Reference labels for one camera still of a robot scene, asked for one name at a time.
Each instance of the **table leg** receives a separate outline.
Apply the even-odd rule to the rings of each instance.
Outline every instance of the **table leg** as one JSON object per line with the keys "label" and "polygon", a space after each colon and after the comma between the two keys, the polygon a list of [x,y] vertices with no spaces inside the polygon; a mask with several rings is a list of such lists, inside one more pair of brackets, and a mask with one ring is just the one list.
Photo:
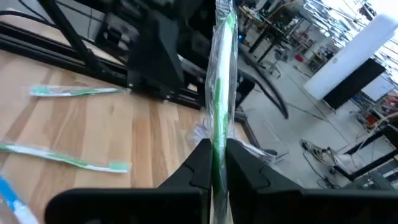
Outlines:
{"label": "table leg", "polygon": [[[372,143],[373,141],[375,141],[376,139],[378,139],[379,137],[383,136],[383,130],[378,131],[376,134],[373,134],[371,137],[369,137],[365,143],[362,146],[362,149],[365,148],[368,144]],[[358,151],[359,147],[361,147],[362,142],[357,144],[356,146],[354,146],[353,148],[351,148],[350,150],[348,150],[345,154],[348,155],[352,155],[354,154],[356,151]]]}
{"label": "table leg", "polygon": [[272,43],[271,43],[271,46],[269,46],[269,47],[267,48],[267,50],[263,53],[263,55],[261,55],[261,57],[259,58],[259,60],[257,61],[257,63],[260,63],[261,60],[262,60],[264,57],[267,56],[267,54],[272,50],[272,48],[273,48],[277,43],[278,43],[277,40],[273,40]]}
{"label": "table leg", "polygon": [[267,35],[267,31],[268,31],[268,28],[265,28],[265,29],[261,32],[259,38],[257,38],[257,40],[254,42],[253,46],[250,47],[250,49],[249,49],[249,53],[250,53],[250,54],[253,53],[253,52],[260,46],[261,41],[262,41],[262,40],[264,39],[264,37]]}

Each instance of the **plastic wrapper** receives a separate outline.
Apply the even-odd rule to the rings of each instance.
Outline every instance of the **plastic wrapper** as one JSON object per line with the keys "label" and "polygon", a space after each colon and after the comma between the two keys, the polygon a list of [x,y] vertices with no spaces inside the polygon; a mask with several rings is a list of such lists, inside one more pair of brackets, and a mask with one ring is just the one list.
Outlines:
{"label": "plastic wrapper", "polygon": [[122,174],[122,173],[128,173],[131,169],[131,164],[128,162],[109,161],[105,163],[105,162],[85,161],[80,158],[69,156],[65,153],[56,152],[54,149],[49,149],[40,146],[26,146],[26,145],[14,144],[7,141],[0,142],[0,152],[9,152],[9,153],[39,157],[43,159],[49,159],[53,161],[70,164],[71,166],[79,167],[82,169],[88,169],[99,172]]}
{"label": "plastic wrapper", "polygon": [[216,0],[216,27],[206,75],[206,108],[209,138],[213,143],[213,223],[226,223],[227,186],[225,146],[228,130],[233,132],[238,57],[237,16],[233,2]]}
{"label": "plastic wrapper", "polygon": [[57,86],[57,85],[34,85],[30,88],[31,96],[41,97],[65,97],[84,96],[103,93],[116,93],[119,88],[90,88],[85,86]]}

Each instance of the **toothbrush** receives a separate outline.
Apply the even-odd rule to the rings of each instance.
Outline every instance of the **toothbrush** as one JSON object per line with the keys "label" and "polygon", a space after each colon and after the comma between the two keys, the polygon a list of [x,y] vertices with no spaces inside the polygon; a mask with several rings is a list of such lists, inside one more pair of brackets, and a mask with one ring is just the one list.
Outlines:
{"label": "toothbrush", "polygon": [[61,97],[61,96],[83,96],[98,93],[116,93],[120,91],[118,88],[85,88],[73,86],[51,86],[51,85],[35,85],[30,88],[31,96],[47,96],[47,97]]}
{"label": "toothbrush", "polygon": [[111,173],[127,173],[130,170],[130,164],[127,162],[110,162],[109,167],[94,166],[85,161],[74,159],[70,156],[42,151],[39,149],[33,149],[24,146],[13,145],[13,144],[0,144],[0,151],[27,154],[31,156],[41,157],[44,159],[50,159],[53,161],[65,162],[67,164],[71,164],[88,170],[111,172]]}
{"label": "toothbrush", "polygon": [[28,206],[17,196],[10,185],[0,176],[0,194],[21,224],[39,224]]}

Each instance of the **concrete floor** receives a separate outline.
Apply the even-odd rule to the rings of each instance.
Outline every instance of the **concrete floor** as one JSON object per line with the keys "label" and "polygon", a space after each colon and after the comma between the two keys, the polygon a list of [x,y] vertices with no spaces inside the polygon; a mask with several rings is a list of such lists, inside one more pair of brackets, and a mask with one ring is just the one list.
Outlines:
{"label": "concrete floor", "polygon": [[[250,44],[254,43],[258,34],[249,31],[246,37]],[[260,47],[253,53],[259,58],[269,43],[263,40]],[[264,60],[275,62],[275,52],[272,50]],[[242,60],[238,62],[240,68],[255,72]],[[359,108],[351,101],[336,111],[331,110],[326,103],[312,97],[303,85],[313,75],[304,63],[295,59],[288,62],[278,62],[280,78],[269,75],[275,87],[280,91],[289,110],[289,119],[285,120],[277,108],[260,91],[252,91],[244,100],[242,107],[247,111],[249,124],[262,148],[275,149],[282,156],[276,164],[284,175],[301,184],[305,188],[320,188],[317,181],[319,176],[314,173],[303,157],[303,149],[299,145],[300,139],[308,140],[320,147],[331,147],[345,152],[356,142],[361,142],[368,135],[362,125],[357,122],[352,111]],[[354,163],[360,167],[391,152],[393,147],[384,138],[357,152]],[[348,180],[342,175],[330,175],[328,168],[310,157],[315,169],[326,174],[338,185],[344,186]]]}

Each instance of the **black equipment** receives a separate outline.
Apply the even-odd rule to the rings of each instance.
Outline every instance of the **black equipment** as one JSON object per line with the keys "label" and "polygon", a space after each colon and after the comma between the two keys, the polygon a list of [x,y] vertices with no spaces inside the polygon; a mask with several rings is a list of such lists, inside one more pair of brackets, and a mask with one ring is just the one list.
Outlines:
{"label": "black equipment", "polygon": [[[104,13],[94,42],[76,33],[56,0],[38,2],[54,24],[16,11],[1,11],[0,15],[25,17],[59,29],[70,46],[0,21],[0,49],[130,88],[135,93],[197,110],[205,107],[215,1],[76,0]],[[83,40],[121,63],[97,57]],[[250,74],[238,70],[235,120],[242,123],[250,143],[259,147],[239,107],[254,82],[256,79]]]}
{"label": "black equipment", "polygon": [[[156,189],[74,189],[55,196],[45,221],[62,223],[209,223],[212,145],[204,139]],[[235,224],[394,223],[398,194],[381,190],[306,190],[227,141],[229,201]]]}
{"label": "black equipment", "polygon": [[385,67],[369,58],[351,75],[332,89],[323,100],[336,110],[385,71]]}

